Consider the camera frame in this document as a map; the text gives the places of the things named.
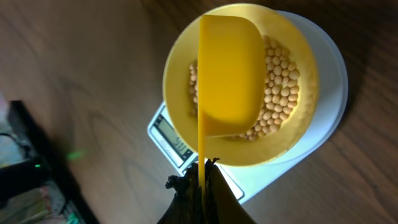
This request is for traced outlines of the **soybeans in bowl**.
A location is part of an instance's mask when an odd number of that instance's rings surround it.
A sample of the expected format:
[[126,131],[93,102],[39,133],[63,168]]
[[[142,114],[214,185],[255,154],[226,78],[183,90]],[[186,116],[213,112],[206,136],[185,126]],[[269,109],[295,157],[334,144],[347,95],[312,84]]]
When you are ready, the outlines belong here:
[[279,41],[263,36],[266,72],[262,108],[253,127],[238,138],[254,141],[277,132],[298,105],[300,72],[290,50]]

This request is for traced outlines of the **yellow bowl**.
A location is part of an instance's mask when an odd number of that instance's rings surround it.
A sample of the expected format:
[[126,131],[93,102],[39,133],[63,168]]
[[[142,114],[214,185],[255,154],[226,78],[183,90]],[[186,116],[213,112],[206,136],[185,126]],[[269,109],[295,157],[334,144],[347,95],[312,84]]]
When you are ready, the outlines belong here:
[[[298,144],[315,114],[320,95],[320,71],[315,53],[303,32],[281,13],[257,4],[228,4],[209,11],[212,15],[244,17],[260,33],[276,39],[290,50],[299,71],[297,107],[281,128],[255,141],[211,138],[206,157],[219,158],[227,166],[254,166],[274,160]],[[180,139],[197,150],[197,119],[192,116],[193,100],[188,92],[188,66],[197,58],[200,19],[196,18],[179,35],[167,58],[163,77],[163,96],[170,119]]]

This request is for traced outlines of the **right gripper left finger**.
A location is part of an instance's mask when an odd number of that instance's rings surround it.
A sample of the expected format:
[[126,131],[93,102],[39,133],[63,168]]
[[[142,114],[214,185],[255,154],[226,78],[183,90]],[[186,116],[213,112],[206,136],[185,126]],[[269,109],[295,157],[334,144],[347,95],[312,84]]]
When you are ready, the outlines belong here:
[[174,189],[174,197],[157,224],[202,223],[201,187],[198,183],[198,164],[192,163],[184,176],[171,175],[166,189]]

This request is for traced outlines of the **yellow measuring scoop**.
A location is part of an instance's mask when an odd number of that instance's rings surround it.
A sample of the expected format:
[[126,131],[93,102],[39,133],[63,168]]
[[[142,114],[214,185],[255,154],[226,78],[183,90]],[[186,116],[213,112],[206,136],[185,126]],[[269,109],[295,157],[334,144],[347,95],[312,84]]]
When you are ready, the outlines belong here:
[[256,123],[266,75],[262,35],[248,19],[203,15],[198,42],[198,182],[206,192],[205,158],[243,164],[242,134]]

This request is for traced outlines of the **white digital kitchen scale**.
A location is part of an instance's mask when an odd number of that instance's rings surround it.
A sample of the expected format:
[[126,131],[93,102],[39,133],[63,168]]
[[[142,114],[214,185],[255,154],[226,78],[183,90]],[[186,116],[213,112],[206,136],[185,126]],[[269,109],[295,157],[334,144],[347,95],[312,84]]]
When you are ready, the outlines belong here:
[[[343,56],[332,38],[318,25],[300,15],[282,12],[309,41],[320,72],[320,96],[315,116],[300,141],[279,158],[264,165],[220,166],[220,171],[239,203],[244,203],[282,174],[318,149],[334,132],[348,99],[348,76]],[[165,104],[161,104],[147,133],[179,175],[198,160],[174,131]]]

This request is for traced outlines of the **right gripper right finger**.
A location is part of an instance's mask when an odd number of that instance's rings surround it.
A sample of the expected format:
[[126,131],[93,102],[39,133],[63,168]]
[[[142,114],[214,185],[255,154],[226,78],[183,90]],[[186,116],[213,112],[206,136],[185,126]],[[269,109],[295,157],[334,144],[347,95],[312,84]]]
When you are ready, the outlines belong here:
[[234,196],[220,168],[216,165],[217,160],[218,158],[208,159],[205,163],[206,222],[256,224]]

